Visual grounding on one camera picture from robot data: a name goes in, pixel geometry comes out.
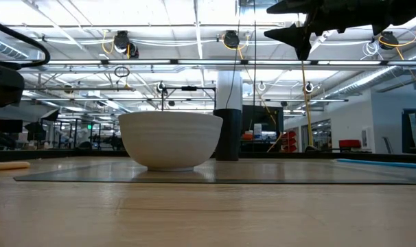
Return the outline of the silver ceiling duct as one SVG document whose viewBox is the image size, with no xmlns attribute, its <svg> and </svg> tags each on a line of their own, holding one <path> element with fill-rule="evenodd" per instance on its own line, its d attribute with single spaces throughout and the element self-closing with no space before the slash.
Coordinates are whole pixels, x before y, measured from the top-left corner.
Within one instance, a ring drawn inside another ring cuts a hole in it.
<svg viewBox="0 0 416 247">
<path fill-rule="evenodd" d="M 326 91 L 319 99 L 331 99 L 338 95 L 350 95 L 361 92 L 387 80 L 400 77 L 410 71 L 416 72 L 416 67 L 387 66 L 375 71 L 362 72 Z"/>
</svg>

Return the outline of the spoon with orange handle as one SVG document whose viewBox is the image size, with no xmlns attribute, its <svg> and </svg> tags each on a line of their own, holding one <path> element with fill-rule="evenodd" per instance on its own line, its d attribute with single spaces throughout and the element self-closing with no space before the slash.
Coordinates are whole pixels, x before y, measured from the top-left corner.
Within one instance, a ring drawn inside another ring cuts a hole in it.
<svg viewBox="0 0 416 247">
<path fill-rule="evenodd" d="M 27 169 L 29 167 L 30 167 L 30 163 L 25 162 L 25 161 L 0 162 L 0 170 Z"/>
</svg>

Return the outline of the red box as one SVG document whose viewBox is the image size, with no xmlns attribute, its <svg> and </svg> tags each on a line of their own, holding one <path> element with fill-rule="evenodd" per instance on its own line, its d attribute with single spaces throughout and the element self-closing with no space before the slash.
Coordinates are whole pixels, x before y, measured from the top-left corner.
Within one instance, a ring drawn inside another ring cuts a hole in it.
<svg viewBox="0 0 416 247">
<path fill-rule="evenodd" d="M 338 144 L 340 149 L 346 150 L 360 149 L 362 147 L 360 140 L 357 139 L 340 139 Z"/>
</svg>

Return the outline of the red storage bins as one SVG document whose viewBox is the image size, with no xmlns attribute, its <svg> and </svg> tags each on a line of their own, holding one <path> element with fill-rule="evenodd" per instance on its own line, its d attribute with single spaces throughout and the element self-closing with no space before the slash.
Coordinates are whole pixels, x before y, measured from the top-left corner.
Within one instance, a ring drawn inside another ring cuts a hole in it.
<svg viewBox="0 0 416 247">
<path fill-rule="evenodd" d="M 296 130 L 289 130 L 281 135 L 281 151 L 285 153 L 298 151 Z"/>
</svg>

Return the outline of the blue drinking straw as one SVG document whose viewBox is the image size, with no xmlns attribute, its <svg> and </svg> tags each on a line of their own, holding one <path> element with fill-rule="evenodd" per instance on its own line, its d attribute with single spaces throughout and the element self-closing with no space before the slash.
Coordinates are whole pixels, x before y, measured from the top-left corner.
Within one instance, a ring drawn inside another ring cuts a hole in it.
<svg viewBox="0 0 416 247">
<path fill-rule="evenodd" d="M 355 164 L 362 164 L 362 165 L 380 165 L 380 166 L 387 166 L 387 167 L 401 167 L 401 168 L 416 169 L 416 163 L 365 161 L 365 160 L 354 160 L 354 159 L 347 159 L 347 158 L 338 158 L 338 159 L 335 159 L 335 161 L 339 163 L 355 163 Z"/>
</svg>

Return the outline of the long ceiling light bar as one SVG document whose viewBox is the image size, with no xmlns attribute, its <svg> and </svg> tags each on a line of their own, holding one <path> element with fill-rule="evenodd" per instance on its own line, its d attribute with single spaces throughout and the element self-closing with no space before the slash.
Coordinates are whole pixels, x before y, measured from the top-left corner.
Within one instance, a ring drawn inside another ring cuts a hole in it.
<svg viewBox="0 0 416 247">
<path fill-rule="evenodd" d="M 416 60 L 50 60 L 47 65 L 331 65 L 331 66 L 416 66 Z"/>
</svg>

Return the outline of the white building column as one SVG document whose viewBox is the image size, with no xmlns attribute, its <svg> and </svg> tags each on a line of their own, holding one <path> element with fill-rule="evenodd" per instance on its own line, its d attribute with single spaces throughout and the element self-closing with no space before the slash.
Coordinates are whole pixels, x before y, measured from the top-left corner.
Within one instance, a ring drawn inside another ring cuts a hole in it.
<svg viewBox="0 0 416 247">
<path fill-rule="evenodd" d="M 216 81 L 216 109 L 242 109 L 243 80 L 239 71 L 219 71 Z"/>
</svg>

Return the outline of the black aluminium rig frame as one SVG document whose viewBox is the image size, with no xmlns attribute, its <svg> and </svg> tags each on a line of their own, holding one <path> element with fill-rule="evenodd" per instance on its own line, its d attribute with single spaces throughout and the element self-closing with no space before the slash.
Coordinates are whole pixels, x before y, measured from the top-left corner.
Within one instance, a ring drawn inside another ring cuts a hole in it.
<svg viewBox="0 0 416 247">
<path fill-rule="evenodd" d="M 32 160 L 39 158 L 64 158 L 77 156 L 128 157 L 126 151 L 99 150 L 6 150 L 0 151 L 0 162 Z M 416 154 L 370 154 L 362 152 L 342 153 L 275 153 L 275 152 L 240 152 L 239 158 L 289 158 L 289 159 L 354 159 L 365 161 L 416 163 Z"/>
</svg>

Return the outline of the dark wall monitor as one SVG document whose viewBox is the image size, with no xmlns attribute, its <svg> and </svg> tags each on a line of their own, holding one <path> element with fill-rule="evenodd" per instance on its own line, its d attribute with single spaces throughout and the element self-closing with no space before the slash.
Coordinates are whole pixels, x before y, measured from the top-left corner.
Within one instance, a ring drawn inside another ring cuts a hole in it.
<svg viewBox="0 0 416 247">
<path fill-rule="evenodd" d="M 402 111 L 402 152 L 416 154 L 416 109 Z"/>
</svg>

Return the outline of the black background panel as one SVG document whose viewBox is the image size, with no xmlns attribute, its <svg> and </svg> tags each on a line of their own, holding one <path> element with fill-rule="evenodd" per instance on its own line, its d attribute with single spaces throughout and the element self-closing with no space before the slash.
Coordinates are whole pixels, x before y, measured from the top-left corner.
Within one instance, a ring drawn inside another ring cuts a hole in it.
<svg viewBox="0 0 416 247">
<path fill-rule="evenodd" d="M 283 107 L 243 105 L 241 152 L 278 152 L 283 131 Z"/>
</svg>

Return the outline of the white ceramic bowl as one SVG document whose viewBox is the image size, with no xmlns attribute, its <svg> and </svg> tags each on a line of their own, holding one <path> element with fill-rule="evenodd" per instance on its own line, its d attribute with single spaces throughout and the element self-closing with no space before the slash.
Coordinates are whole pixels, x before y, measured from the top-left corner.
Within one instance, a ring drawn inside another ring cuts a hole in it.
<svg viewBox="0 0 416 247">
<path fill-rule="evenodd" d="M 151 171 L 193 170 L 208 161 L 223 120 L 201 113 L 143 111 L 118 117 L 130 158 Z"/>
</svg>

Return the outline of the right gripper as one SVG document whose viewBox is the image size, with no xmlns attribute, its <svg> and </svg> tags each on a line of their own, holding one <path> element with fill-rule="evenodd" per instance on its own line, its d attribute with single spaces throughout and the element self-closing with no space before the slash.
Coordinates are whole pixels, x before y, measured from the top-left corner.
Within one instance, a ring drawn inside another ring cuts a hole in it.
<svg viewBox="0 0 416 247">
<path fill-rule="evenodd" d="M 416 0 L 280 0 L 266 9 L 267 14 L 307 14 L 304 27 L 268 30 L 265 37 L 294 48 L 297 58 L 308 59 L 310 35 L 320 36 L 324 31 L 372 26 L 377 35 L 388 26 L 403 25 L 416 17 Z"/>
</svg>

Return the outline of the translucent mat with grey border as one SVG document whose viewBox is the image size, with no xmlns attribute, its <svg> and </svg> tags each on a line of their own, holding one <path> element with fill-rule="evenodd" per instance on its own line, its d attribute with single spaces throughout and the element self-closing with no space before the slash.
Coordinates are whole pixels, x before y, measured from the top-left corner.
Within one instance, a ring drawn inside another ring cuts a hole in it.
<svg viewBox="0 0 416 247">
<path fill-rule="evenodd" d="M 207 161 L 187 171 L 154 172 L 131 161 L 15 177 L 21 182 L 237 185 L 416 185 L 416 168 L 341 160 Z"/>
</svg>

